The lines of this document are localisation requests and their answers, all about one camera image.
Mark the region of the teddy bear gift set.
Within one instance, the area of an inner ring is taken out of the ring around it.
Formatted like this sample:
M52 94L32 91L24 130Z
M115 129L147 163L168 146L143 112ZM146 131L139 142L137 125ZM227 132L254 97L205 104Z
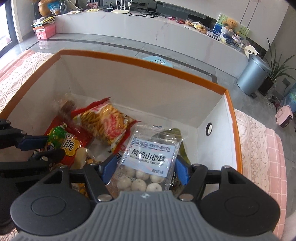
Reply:
M228 45L237 46L238 48L243 48L249 32L250 29L222 13L220 13L212 30L213 34L219 36L220 41Z

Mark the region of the light blue stool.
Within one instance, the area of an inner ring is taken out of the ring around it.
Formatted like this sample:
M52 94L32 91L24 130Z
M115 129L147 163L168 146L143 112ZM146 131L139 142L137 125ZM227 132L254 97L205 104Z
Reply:
M142 58L142 60L173 68L173 65L169 61L165 60L160 56L148 56L148 57Z

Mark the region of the orange cardboard box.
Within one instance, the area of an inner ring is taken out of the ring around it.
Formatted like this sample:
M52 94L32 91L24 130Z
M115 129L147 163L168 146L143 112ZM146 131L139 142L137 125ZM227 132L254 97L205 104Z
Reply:
M242 171L238 127L224 87L175 68L121 55L61 50L41 65L1 109L1 118L42 135L66 94L79 108L106 97L139 123L178 128L191 163Z

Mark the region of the clear hawthorn ball packet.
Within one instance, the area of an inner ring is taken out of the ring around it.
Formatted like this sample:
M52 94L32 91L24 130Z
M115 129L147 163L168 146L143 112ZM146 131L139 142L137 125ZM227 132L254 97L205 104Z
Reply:
M136 125L106 185L111 196L124 191L168 191L187 135L180 128Z

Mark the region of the red striped crisps bag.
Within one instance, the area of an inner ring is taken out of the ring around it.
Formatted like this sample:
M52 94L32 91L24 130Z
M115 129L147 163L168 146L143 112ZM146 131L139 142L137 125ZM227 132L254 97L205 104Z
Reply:
M130 136L132 126L138 123L138 120L119 111L109 97L71 111L71 118L93 137L109 145L114 154Z

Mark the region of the gold brown snack packet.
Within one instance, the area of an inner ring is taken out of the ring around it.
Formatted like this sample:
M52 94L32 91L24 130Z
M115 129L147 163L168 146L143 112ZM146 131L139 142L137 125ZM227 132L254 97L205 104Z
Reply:
M55 99L53 102L53 109L60 118L70 121L73 119L71 116L72 111L77 108L75 98L72 94L65 94L60 99Z

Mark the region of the pink small heater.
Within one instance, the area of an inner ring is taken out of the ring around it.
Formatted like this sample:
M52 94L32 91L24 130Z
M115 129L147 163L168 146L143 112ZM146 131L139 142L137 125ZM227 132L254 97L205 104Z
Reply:
M285 128L293 119L293 112L289 105L281 107L275 115L276 124Z

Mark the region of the dark green peanut bag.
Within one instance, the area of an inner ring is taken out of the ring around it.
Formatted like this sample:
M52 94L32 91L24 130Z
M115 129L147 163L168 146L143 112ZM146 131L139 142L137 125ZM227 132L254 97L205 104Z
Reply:
M178 128L170 128L164 130L163 135L165 139L176 139L180 143L178 155L180 155L187 164L191 165L191 162L186 153L185 145L183 143L181 131ZM172 191L173 195L177 197L182 192L183 188L184 185L178 178L177 164L175 164L174 175L171 181L170 190Z

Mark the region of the tall leafy floor plant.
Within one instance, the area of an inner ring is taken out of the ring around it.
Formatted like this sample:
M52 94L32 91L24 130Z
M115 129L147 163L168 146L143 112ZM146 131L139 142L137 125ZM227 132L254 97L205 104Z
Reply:
M295 57L295 54L288 57L284 61L281 61L282 54L277 58L276 47L271 46L269 39L267 39L267 42L271 59L270 61L268 61L265 58L265 60L267 61L267 64L270 68L270 73L267 75L266 78L264 78L262 85L258 89L263 96L267 95L268 91L274 86L274 83L279 77L285 76L292 80L295 80L294 77L287 73L288 70L295 70L295 68L288 66L288 62Z

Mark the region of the blue water bottle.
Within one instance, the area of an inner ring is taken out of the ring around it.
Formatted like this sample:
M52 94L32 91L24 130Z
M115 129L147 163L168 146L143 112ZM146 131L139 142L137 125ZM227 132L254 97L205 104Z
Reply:
M282 106L288 105L291 108L292 113L296 112L296 87L295 87L295 85L296 84L294 84L292 86L289 93L281 101L281 105Z

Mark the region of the grey metal trash bin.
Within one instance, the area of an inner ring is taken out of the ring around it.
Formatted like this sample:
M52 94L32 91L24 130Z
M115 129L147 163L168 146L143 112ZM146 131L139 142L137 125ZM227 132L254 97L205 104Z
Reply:
M250 54L248 65L237 79L237 86L246 95L256 98L255 92L270 73L271 68L264 60L257 55Z

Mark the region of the red long snack packet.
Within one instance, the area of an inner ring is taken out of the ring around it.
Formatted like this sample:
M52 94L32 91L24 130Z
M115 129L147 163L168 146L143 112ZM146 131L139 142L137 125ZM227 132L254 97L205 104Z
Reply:
M70 125L70 123L63 120L59 116L56 116L52 120L51 124L45 132L45 135L48 136L52 128L62 124L65 124L67 126L66 131L68 133L60 148L65 151L65 157L62 159L61 163L67 166L72 166L74 164L74 158L78 149L86 148L93 141L93 136L82 128Z

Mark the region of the small green yellow candy packet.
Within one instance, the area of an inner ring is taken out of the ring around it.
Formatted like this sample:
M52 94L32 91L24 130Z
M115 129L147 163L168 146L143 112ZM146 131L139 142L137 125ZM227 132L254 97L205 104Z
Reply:
M48 134L48 141L46 144L46 150L60 149L67 135L66 125L62 124L52 128Z

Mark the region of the orange vase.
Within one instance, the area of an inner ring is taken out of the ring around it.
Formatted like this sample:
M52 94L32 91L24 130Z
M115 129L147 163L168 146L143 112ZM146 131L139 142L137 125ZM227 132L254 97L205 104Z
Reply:
M48 4L54 2L55 0L40 0L38 3L38 8L39 8L39 12L41 14L41 16L43 17L47 17L47 16L51 16L52 13L48 7Z

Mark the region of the white green noodle snack packet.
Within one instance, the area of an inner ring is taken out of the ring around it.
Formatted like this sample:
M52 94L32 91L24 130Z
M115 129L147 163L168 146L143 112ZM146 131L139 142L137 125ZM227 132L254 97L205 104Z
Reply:
M116 168L118 156L111 151L108 145L95 139L88 147L87 164Z

